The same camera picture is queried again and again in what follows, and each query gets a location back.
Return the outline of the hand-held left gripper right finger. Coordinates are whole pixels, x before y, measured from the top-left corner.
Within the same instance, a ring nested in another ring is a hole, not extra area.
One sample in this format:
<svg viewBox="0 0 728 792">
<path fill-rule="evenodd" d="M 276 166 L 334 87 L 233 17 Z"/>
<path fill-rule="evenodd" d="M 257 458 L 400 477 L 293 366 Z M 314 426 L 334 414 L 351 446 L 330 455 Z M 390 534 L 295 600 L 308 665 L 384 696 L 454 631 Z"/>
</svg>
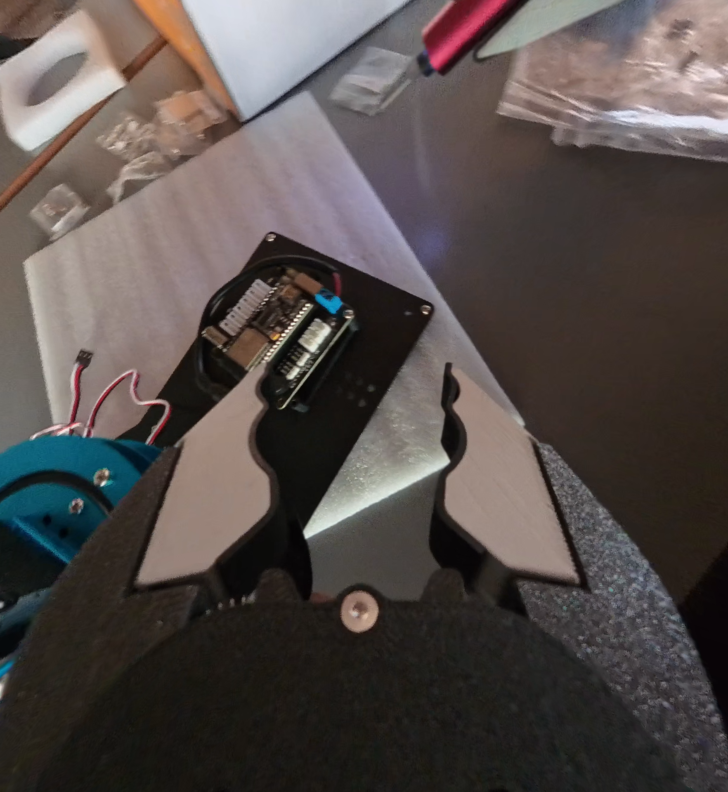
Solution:
<svg viewBox="0 0 728 792">
<path fill-rule="evenodd" d="M 439 472 L 430 552 L 467 589 L 515 589 L 520 580 L 584 586 L 565 518 L 536 442 L 461 369 L 442 384 Z"/>
</svg>

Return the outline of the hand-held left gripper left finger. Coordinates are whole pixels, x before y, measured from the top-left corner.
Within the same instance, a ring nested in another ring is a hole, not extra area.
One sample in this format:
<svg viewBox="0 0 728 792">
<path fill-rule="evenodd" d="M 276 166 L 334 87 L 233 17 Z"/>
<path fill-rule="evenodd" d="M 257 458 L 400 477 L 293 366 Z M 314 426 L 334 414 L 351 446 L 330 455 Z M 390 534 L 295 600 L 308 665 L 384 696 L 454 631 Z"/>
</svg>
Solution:
<svg viewBox="0 0 728 792">
<path fill-rule="evenodd" d="M 139 589 L 189 581 L 226 589 L 222 564 L 273 515 L 278 486 L 256 447 L 266 377 L 265 370 L 247 373 L 180 441 Z"/>
</svg>

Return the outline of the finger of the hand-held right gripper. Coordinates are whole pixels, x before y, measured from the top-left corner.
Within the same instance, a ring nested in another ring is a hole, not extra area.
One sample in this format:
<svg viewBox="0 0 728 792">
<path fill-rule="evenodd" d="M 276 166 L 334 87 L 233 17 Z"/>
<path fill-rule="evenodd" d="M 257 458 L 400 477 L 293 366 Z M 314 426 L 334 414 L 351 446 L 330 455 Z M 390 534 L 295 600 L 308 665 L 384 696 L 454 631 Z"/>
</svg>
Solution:
<svg viewBox="0 0 728 792">
<path fill-rule="evenodd" d="M 620 1 L 528 1 L 508 16 L 474 49 L 485 61 L 513 52 L 536 40 L 603 12 Z"/>
</svg>

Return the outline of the red electric screwdriver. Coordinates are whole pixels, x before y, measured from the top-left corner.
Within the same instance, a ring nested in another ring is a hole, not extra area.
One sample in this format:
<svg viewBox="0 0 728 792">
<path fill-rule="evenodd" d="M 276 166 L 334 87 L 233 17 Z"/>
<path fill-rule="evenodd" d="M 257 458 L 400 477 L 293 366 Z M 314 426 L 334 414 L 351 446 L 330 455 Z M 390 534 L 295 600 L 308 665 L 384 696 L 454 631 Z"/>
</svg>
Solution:
<svg viewBox="0 0 728 792">
<path fill-rule="evenodd" d="M 506 24 L 527 1 L 452 1 L 421 32 L 416 57 L 423 76 L 447 74 L 477 45 Z"/>
</svg>

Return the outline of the blue robot arm base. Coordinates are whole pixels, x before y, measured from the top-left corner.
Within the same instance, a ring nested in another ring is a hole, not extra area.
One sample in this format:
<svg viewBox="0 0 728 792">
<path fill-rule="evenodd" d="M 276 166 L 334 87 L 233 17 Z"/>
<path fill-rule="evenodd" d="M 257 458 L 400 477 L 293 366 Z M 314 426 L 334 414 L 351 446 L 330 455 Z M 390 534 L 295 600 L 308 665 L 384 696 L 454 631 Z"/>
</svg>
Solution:
<svg viewBox="0 0 728 792">
<path fill-rule="evenodd" d="M 161 449 L 41 436 L 0 454 L 0 701 L 50 589 Z"/>
</svg>

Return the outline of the grey desk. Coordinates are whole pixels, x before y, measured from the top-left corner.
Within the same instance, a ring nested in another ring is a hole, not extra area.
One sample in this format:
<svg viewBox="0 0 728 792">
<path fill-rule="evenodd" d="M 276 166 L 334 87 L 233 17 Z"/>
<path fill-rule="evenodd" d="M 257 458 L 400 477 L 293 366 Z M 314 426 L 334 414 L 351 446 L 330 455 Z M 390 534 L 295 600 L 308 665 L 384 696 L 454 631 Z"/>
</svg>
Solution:
<svg viewBox="0 0 728 792">
<path fill-rule="evenodd" d="M 0 451 L 49 421 L 22 270 L 29 211 L 66 182 L 100 208 L 95 138 L 200 82 L 132 2 L 80 2 L 140 66 L 35 177 L 0 123 Z M 560 452 L 677 603 L 728 542 L 728 165 L 557 146 L 496 113 L 509 55 L 462 60 L 367 118 L 331 88 L 367 45 L 406 54 L 443 2 L 412 2 L 310 90 L 532 432 Z"/>
</svg>

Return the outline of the large clear plastic bag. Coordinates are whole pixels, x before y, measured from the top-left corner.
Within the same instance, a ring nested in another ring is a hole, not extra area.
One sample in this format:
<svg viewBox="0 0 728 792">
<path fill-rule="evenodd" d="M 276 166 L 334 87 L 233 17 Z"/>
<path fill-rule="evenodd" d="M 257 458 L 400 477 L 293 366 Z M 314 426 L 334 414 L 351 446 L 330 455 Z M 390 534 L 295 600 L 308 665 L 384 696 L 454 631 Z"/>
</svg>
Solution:
<svg viewBox="0 0 728 792">
<path fill-rule="evenodd" d="M 497 112 L 558 145 L 728 164 L 728 2 L 620 2 L 540 38 Z"/>
</svg>

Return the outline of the green control circuit board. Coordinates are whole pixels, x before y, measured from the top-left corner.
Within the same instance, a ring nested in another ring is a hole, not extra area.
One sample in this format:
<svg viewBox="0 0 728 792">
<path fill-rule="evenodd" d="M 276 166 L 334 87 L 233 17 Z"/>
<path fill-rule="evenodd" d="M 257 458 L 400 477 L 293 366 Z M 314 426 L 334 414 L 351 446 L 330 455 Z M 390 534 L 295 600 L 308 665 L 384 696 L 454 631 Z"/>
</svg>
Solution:
<svg viewBox="0 0 728 792">
<path fill-rule="evenodd" d="M 264 367 L 276 410 L 307 413 L 359 330 L 339 266 L 303 254 L 265 257 L 205 306 L 193 347 L 194 381 L 220 401 Z"/>
</svg>

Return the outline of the small clear plastic bag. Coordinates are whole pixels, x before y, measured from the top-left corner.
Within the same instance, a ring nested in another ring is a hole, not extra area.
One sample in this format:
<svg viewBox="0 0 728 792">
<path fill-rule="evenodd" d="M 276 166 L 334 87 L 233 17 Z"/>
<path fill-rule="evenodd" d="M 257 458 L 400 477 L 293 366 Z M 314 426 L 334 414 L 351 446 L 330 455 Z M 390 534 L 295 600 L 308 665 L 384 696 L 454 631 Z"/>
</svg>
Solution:
<svg viewBox="0 0 728 792">
<path fill-rule="evenodd" d="M 222 124 L 228 117 L 226 110 L 203 89 L 177 91 L 154 102 L 153 107 L 161 124 L 196 138 L 204 138 L 211 127 Z"/>
<path fill-rule="evenodd" d="M 90 205 L 68 184 L 50 189 L 29 211 L 35 226 L 49 242 L 55 242 L 74 230 L 90 211 Z"/>
<path fill-rule="evenodd" d="M 113 205 L 122 201 L 131 184 L 153 182 L 174 169 L 161 151 L 155 124 L 134 113 L 122 113 L 95 142 L 122 162 L 118 175 L 106 189 Z"/>
<path fill-rule="evenodd" d="M 329 101 L 363 116 L 383 112 L 415 78 L 415 57 L 368 47 L 359 62 L 334 86 Z"/>
</svg>

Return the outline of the white and orange box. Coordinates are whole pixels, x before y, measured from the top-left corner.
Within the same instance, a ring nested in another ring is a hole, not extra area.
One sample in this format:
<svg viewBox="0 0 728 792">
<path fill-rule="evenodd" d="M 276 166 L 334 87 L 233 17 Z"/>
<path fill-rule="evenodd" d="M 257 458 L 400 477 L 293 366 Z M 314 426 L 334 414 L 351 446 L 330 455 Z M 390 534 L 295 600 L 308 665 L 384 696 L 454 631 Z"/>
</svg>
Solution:
<svg viewBox="0 0 728 792">
<path fill-rule="evenodd" d="M 136 1 L 220 106 L 266 110 L 406 1 Z"/>
</svg>

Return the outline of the white foam sheet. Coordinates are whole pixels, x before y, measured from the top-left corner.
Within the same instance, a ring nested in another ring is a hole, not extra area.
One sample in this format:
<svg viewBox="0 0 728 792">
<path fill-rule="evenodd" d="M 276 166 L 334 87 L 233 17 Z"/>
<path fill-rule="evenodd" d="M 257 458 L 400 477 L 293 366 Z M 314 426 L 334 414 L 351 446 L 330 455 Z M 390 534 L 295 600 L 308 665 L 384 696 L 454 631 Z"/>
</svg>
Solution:
<svg viewBox="0 0 728 792">
<path fill-rule="evenodd" d="M 307 525 L 318 535 L 442 465 L 442 374 L 451 362 L 524 421 L 309 92 L 46 246 L 24 262 L 52 420 L 70 411 L 81 349 L 89 394 L 141 373 L 154 398 L 177 368 L 212 292 L 269 232 L 435 305 L 435 313 Z"/>
</svg>

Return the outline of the white foam block with hole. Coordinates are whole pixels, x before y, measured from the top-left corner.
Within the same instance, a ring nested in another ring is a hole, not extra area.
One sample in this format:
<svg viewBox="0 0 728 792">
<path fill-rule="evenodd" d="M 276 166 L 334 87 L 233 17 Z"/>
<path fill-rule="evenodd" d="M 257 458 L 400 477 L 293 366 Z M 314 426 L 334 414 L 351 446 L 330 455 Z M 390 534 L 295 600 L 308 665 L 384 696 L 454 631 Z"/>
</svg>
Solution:
<svg viewBox="0 0 728 792">
<path fill-rule="evenodd" d="M 125 85 L 99 26 L 80 9 L 0 65 L 0 116 L 12 142 L 32 152 Z"/>
</svg>

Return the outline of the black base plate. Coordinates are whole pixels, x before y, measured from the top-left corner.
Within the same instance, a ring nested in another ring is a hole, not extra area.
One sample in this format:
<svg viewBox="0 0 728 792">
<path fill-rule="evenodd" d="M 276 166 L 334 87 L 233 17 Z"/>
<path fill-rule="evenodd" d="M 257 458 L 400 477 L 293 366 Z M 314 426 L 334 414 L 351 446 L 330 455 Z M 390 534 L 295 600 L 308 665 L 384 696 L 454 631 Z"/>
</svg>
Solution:
<svg viewBox="0 0 728 792">
<path fill-rule="evenodd" d="M 309 255 L 338 265 L 343 301 L 354 309 L 359 323 L 358 332 L 321 385 L 310 410 L 276 410 L 267 401 L 268 409 L 256 430 L 257 448 L 276 473 L 286 506 L 307 527 L 416 346 L 434 307 L 277 233 L 269 233 L 259 243 L 241 272 L 265 257 L 283 254 Z M 170 404 L 171 415 L 154 442 L 158 448 L 175 445 L 219 402 L 205 395 L 194 381 L 193 347 L 201 315 L 191 346 L 159 393 Z M 266 380 L 262 384 L 264 398 L 265 388 Z"/>
</svg>

